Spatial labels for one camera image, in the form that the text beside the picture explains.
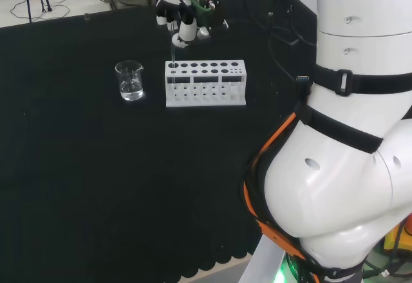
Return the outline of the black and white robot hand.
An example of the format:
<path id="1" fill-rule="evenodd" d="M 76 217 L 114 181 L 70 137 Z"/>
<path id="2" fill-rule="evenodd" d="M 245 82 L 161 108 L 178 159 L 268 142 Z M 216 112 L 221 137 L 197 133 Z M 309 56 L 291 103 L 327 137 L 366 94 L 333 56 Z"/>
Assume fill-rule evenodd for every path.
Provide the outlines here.
<path id="1" fill-rule="evenodd" d="M 174 47 L 186 48 L 197 36 L 196 14 L 183 0 L 157 0 L 156 21 L 170 31 Z"/>

